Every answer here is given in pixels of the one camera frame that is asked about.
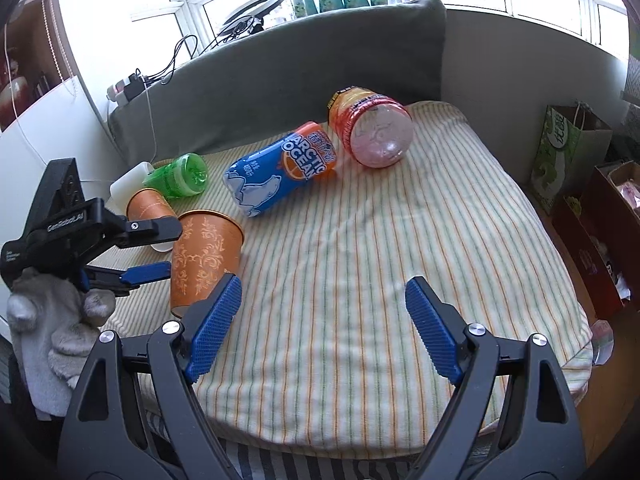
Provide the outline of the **grey gloved hand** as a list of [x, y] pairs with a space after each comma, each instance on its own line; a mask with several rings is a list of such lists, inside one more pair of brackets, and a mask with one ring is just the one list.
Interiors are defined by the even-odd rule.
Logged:
[[115, 311], [114, 292], [80, 292], [70, 281], [28, 268], [6, 304], [23, 384], [40, 420], [64, 417], [100, 328]]

